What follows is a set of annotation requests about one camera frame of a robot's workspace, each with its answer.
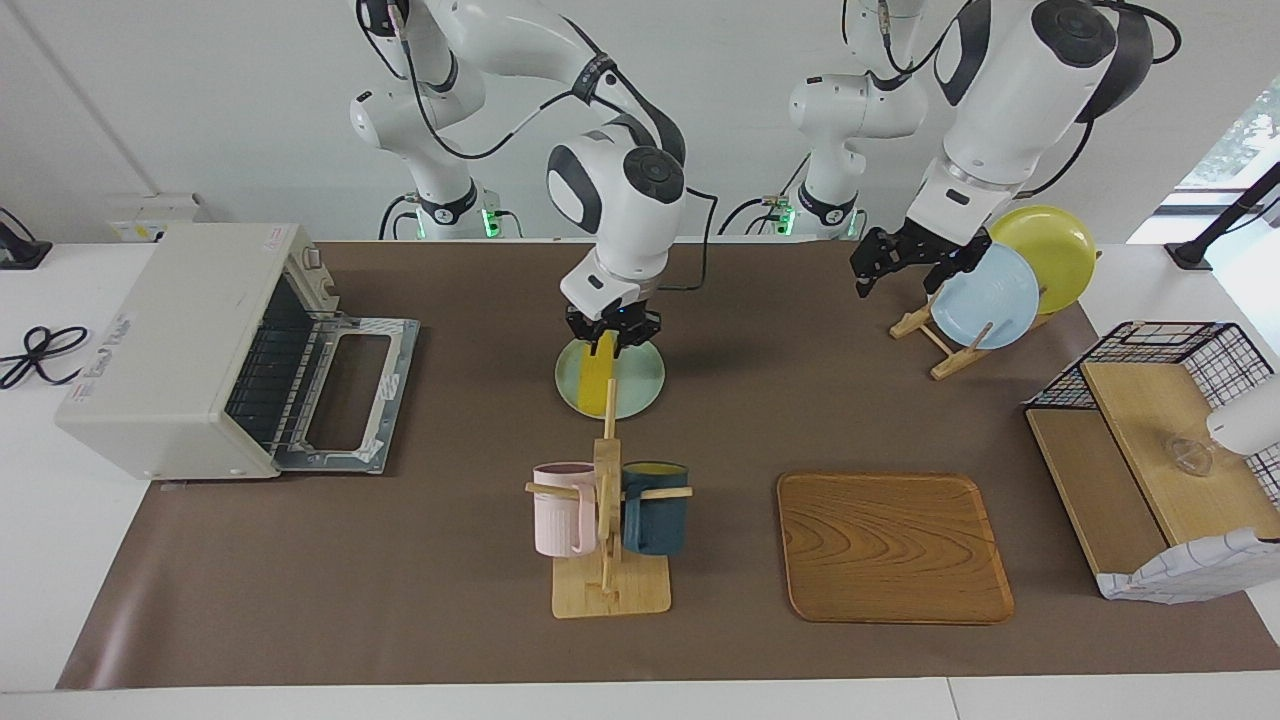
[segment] plate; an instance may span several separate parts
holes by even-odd
[[[564,346],[556,360],[556,389],[570,407],[588,418],[600,420],[604,415],[585,413],[577,406],[577,382],[582,369],[582,347],[589,343],[575,340]],[[618,380],[617,418],[630,418],[653,405],[667,379],[662,355],[652,342],[622,350],[613,361],[613,377]]]
[[[1079,218],[1052,205],[1019,208],[991,225],[991,238],[1012,247],[1043,288],[1039,311],[1057,313],[1079,300],[1093,279],[1098,249]]]
[[[978,350],[996,350],[1023,337],[1038,309],[1036,272],[1014,249],[992,242],[972,273],[960,273],[938,290],[933,322],[965,347],[993,323]]]

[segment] white cloth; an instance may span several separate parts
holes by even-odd
[[[1132,575],[1098,575],[1107,600],[1178,605],[1199,602],[1280,578],[1280,541],[1260,539],[1253,528],[1171,547]]]

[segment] wooden mug tree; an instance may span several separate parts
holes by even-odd
[[[637,555],[622,548],[622,441],[617,438],[617,379],[609,379],[604,437],[595,441],[596,548],[581,557],[556,557],[552,565],[552,615],[600,618],[652,615],[671,610],[671,571],[666,556]],[[525,491],[579,500],[577,488],[526,483]],[[694,489],[655,488],[641,501],[690,497]]]

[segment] yellow sponge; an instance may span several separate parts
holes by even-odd
[[[591,343],[582,343],[582,365],[577,374],[577,407],[588,415],[604,415],[604,405],[609,395],[609,378],[613,377],[613,347],[618,333],[607,331],[591,355]]]

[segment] mug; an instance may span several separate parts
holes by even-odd
[[[685,546],[689,498],[640,500],[655,488],[689,484],[689,468],[675,462],[627,462],[622,466],[622,547],[640,555],[675,555]]]
[[[590,462],[548,462],[534,468],[540,486],[577,488],[577,500],[534,493],[534,548],[550,557],[595,551],[595,468]]]

